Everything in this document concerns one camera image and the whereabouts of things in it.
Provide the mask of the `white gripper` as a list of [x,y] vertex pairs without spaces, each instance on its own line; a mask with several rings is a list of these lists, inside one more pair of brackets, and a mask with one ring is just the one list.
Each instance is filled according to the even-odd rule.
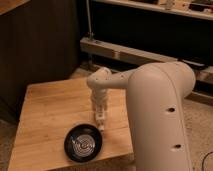
[[103,107],[103,111],[107,112],[107,90],[93,90],[91,93],[91,101],[94,113],[98,113],[97,107]]

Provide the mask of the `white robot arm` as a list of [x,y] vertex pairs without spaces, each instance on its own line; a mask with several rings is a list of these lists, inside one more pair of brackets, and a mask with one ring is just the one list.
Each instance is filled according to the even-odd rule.
[[116,74],[103,67],[87,85],[99,128],[104,127],[107,90],[126,92],[136,171],[193,171],[182,109],[195,86],[187,64],[150,63]]

